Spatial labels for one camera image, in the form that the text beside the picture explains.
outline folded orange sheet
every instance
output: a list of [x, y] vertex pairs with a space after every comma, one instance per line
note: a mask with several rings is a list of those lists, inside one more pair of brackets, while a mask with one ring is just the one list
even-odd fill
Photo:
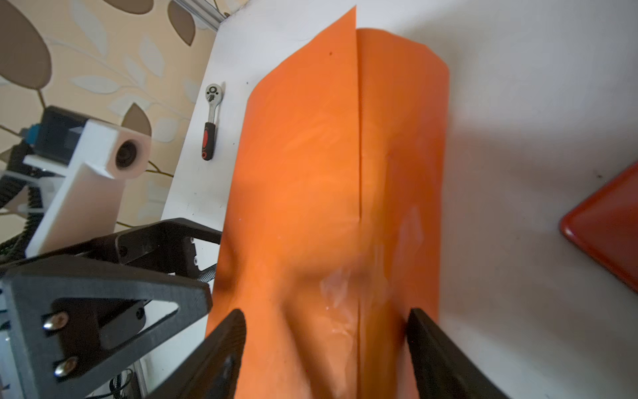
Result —
[[349, 11], [248, 101], [207, 333], [234, 308], [236, 398], [415, 396], [403, 328], [438, 314], [449, 73]]

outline black cable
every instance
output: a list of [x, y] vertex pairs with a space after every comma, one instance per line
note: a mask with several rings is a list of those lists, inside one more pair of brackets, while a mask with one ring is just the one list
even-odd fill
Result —
[[[11, 149], [11, 155], [9, 155], [9, 162], [6, 165], [6, 170], [35, 178], [54, 176], [53, 173], [44, 172], [40, 169], [25, 165], [24, 157], [30, 154], [33, 154], [33, 150], [26, 141], [23, 140], [19, 144], [16, 144]], [[5, 205], [18, 195], [26, 185], [27, 182], [24, 180], [2, 176], [2, 178], [0, 178], [0, 207], [5, 207]], [[39, 188], [29, 187], [28, 194], [28, 208], [43, 207]], [[43, 218], [43, 213], [30, 213], [27, 216], [27, 221], [24, 224], [22, 233], [0, 243], [0, 264], [24, 259], [24, 252], [27, 249], [27, 246], [29, 246], [29, 242]]]
[[[42, 208], [42, 197], [40, 196], [39, 188], [29, 187], [29, 201], [27, 203], [29, 209]], [[26, 257], [24, 252], [27, 250], [33, 234], [35, 234], [36, 230], [38, 230], [38, 226], [40, 226], [42, 219], [44, 219], [43, 213], [29, 213], [22, 233], [11, 250], [3, 257], [3, 262], [13, 262], [14, 260], [20, 260]]]
[[122, 374], [118, 374], [116, 375], [113, 379], [111, 379], [111, 381], [109, 381], [108, 383], [108, 387], [111, 389], [111, 392], [109, 393], [105, 393], [102, 395], [95, 395], [95, 396], [87, 396], [84, 399], [104, 399], [104, 398], [108, 398], [109, 396], [113, 396], [115, 399], [119, 399], [119, 398], [123, 398], [123, 396], [121, 396], [119, 393], [120, 391], [122, 391], [124, 388], [126, 388], [126, 386], [128, 384], [131, 383], [131, 380], [133, 379], [133, 370], [131, 370], [130, 368], [127, 368], [124, 370], [125, 372], [128, 371], [128, 377], [126, 378], [126, 382], [119, 388], [115, 388], [114, 387], [114, 380], [116, 378], [120, 378], [120, 381], [122, 381]]
[[[33, 168], [22, 163], [24, 157], [30, 154], [33, 154], [33, 150], [26, 141], [23, 140], [16, 144], [11, 148], [6, 170], [30, 176], [33, 172]], [[26, 185], [27, 182], [24, 180], [9, 176], [0, 177], [0, 208], [4, 208]]]

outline lens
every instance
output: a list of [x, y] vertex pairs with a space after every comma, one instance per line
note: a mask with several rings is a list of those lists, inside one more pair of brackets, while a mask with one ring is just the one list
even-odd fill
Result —
[[117, 166], [118, 169], [128, 168], [135, 161], [136, 156], [137, 146], [130, 140], [126, 141], [117, 150], [117, 155], [115, 156], [115, 166]]

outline metal frame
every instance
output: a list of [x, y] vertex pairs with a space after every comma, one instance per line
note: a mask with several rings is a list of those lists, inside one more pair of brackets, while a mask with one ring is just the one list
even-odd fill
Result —
[[213, 31], [219, 29], [219, 25], [226, 17], [206, 0], [175, 0], [186, 11], [196, 15], [204, 21]]
[[[84, 397], [207, 315], [216, 265], [197, 268], [195, 238], [219, 244], [221, 232], [165, 220], [0, 265], [0, 377], [10, 387], [0, 398]], [[141, 331], [153, 299], [178, 310]]]

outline screw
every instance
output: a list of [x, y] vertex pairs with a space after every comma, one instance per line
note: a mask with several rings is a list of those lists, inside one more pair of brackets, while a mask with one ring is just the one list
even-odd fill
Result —
[[78, 365], [78, 357], [72, 356], [68, 358], [67, 360], [61, 361], [60, 363], [58, 363], [56, 366], [56, 370], [54, 371], [54, 374], [58, 378], [66, 377], [67, 375], [69, 375], [71, 372], [75, 370], [77, 365]]
[[66, 326], [68, 322], [69, 314], [65, 311], [61, 311], [49, 316], [45, 320], [44, 325], [42, 325], [42, 328], [47, 331], [57, 331]]

